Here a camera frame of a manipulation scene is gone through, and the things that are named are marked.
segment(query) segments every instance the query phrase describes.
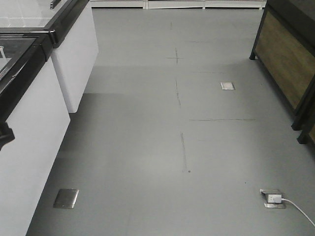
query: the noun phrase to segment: black frame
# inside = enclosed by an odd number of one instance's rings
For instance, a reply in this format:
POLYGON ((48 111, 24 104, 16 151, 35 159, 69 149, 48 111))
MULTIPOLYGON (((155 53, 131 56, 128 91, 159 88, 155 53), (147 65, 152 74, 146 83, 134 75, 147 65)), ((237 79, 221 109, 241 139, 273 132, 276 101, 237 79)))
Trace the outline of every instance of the black frame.
POLYGON ((299 101, 299 104, 297 105, 296 108, 293 108, 283 91, 280 89, 279 85, 276 83, 276 81, 273 79, 272 75, 264 65, 263 61, 255 51, 255 48, 257 46, 261 29, 264 24, 264 20, 266 17, 267 12, 270 12, 281 24, 315 57, 315 49, 313 46, 308 43, 308 41, 299 34, 298 31, 296 31, 282 16, 280 16, 270 4, 266 4, 264 13, 262 15, 262 19, 258 28, 257 36, 252 48, 252 52, 250 55, 251 60, 255 60, 255 57, 258 58, 262 66, 265 68, 265 70, 268 72, 270 75, 270 78, 272 80, 272 84, 276 87, 276 89, 280 92, 281 99, 284 101, 285 106, 289 108, 289 110, 292 111, 292 114, 294 116, 294 122, 292 124, 292 129, 293 130, 301 130, 307 119, 310 117, 310 108, 314 104, 314 99, 315 99, 315 75, 313 76, 311 82, 309 83, 307 89, 305 90, 301 100, 299 101))
POLYGON ((0 28, 0 33, 45 33, 49 35, 54 48, 57 48, 88 2, 89 0, 68 0, 44 27, 0 28))
POLYGON ((21 40, 33 39, 31 45, 23 45, 18 52, 18 58, 13 57, 9 62, 7 70, 2 71, 0 79, 0 150, 2 147, 15 139, 12 129, 6 123, 16 105, 29 88, 44 63, 50 57, 53 45, 45 34, 39 35, 1 35, 0 39, 21 40))

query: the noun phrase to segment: pencil mark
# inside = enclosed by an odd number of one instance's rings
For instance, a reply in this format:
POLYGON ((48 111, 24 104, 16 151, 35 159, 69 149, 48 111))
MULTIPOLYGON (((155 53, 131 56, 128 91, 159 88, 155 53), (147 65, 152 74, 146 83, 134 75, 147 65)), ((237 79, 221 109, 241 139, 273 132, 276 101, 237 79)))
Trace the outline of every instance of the pencil mark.
POLYGON ((225 72, 216 72, 216 71, 193 71, 192 73, 201 73, 201 74, 225 74, 225 72))
POLYGON ((189 119, 189 121, 255 121, 256 119, 189 119))
POLYGON ((175 55, 176 55, 176 64, 178 64, 177 48, 175 48, 175 55))
POLYGON ((176 64, 178 64, 178 59, 184 59, 184 58, 178 57, 177 48, 175 48, 175 57, 174 58, 166 58, 166 59, 176 59, 176 64))
POLYGON ((179 108, 182 108, 181 100, 179 99, 179 92, 178 92, 178 86, 177 86, 177 79, 175 79, 175 83, 176 83, 176 95, 177 95, 178 106, 179 106, 179 108))
POLYGON ((211 43, 211 41, 188 41, 188 43, 211 43))
POLYGON ((129 227, 130 227, 131 214, 132 214, 132 211, 130 210, 130 211, 129 211, 129 216, 128 216, 127 225, 126 225, 125 236, 128 236, 128 234, 129 234, 128 232, 129 232, 129 227))
POLYGON ((181 132, 182 146, 183 146, 183 173, 187 171, 187 159, 186 159, 186 149, 185 149, 185 141, 184 135, 181 132))

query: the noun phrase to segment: gray floor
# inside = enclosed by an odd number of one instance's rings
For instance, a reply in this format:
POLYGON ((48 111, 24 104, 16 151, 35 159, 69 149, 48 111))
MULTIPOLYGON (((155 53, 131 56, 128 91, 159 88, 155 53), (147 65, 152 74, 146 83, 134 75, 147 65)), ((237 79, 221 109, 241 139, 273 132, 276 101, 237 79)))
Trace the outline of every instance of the gray floor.
POLYGON ((95 9, 99 56, 28 236, 310 236, 313 152, 257 61, 262 11, 95 9), (221 81, 233 81, 223 91, 221 81), (78 188, 75 209, 54 209, 78 188))

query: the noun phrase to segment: black metal frame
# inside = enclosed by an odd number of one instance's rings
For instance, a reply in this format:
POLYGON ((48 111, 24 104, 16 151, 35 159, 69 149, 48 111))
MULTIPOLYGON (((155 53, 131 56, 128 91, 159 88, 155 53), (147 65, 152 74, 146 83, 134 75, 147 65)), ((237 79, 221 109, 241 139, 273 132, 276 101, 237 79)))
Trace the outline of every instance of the black metal frame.
POLYGON ((259 37, 260 37, 260 33, 261 33, 261 29, 263 27, 264 24, 264 20, 266 18, 266 14, 267 12, 270 12, 274 17, 276 17, 277 20, 279 20, 281 22, 281 24, 315 57, 315 49, 314 47, 312 47, 307 40, 301 36, 301 34, 299 34, 290 24, 288 24, 286 22, 286 20, 280 16, 279 14, 277 14, 277 12, 272 8, 272 6, 270 6, 270 4, 266 4, 259 28, 258 28, 258 32, 257 32, 257 36, 252 48, 252 52, 250 55, 250 59, 251 60, 255 60, 255 57, 258 58, 258 60, 261 62, 261 64, 263 65, 263 67, 267 70, 268 74, 270 75, 270 78, 272 80, 272 84, 275 85, 275 87, 277 88, 277 90, 280 92, 281 98, 284 101, 285 105, 289 108, 289 110, 292 111, 292 115, 294 116, 294 122, 292 124, 292 129, 294 130, 301 130, 303 125, 305 124, 306 120, 309 118, 310 116, 310 107, 312 107, 313 105, 313 101, 315 99, 315 75, 313 76, 311 82, 309 83, 307 89, 305 90, 301 100, 299 101, 299 104, 297 105, 296 108, 293 108, 291 103, 289 102, 289 100, 287 99, 287 97, 285 96, 285 94, 283 93, 283 91, 280 89, 280 87, 278 86, 278 84, 276 83, 276 81, 273 79, 272 75, 269 73, 268 69, 266 68, 266 66, 264 65, 263 61, 260 59, 259 55, 257 54, 257 52, 255 51, 259 37))
POLYGON ((0 33, 45 33, 49 35, 54 48, 57 48, 61 45, 88 2, 89 0, 67 1, 44 27, 0 28, 0 33))
POLYGON ((314 143, 315 140, 312 140, 310 138, 310 135, 309 135, 309 133, 312 130, 312 128, 314 127, 314 125, 315 125, 315 108, 312 109, 308 121, 304 125, 300 136, 297 138, 297 141, 300 144, 306 144, 306 143, 308 143, 308 141, 312 141, 314 143))
POLYGON ((16 35, 15 39, 34 37, 33 44, 21 55, 0 81, 0 122, 5 122, 18 104, 36 75, 48 60, 53 46, 45 34, 16 35))

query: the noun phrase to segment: white electrical cord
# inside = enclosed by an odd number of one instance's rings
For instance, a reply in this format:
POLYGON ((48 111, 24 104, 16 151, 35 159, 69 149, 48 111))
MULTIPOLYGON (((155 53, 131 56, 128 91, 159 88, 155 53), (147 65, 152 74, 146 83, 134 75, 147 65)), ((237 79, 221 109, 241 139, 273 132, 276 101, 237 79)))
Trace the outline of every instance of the white electrical cord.
POLYGON ((312 225, 315 227, 315 224, 314 222, 307 216, 307 214, 301 210, 301 208, 299 208, 293 201, 290 201, 288 199, 285 199, 285 198, 281 198, 282 201, 285 201, 285 202, 288 202, 288 203, 291 203, 292 205, 294 205, 311 223, 312 225))

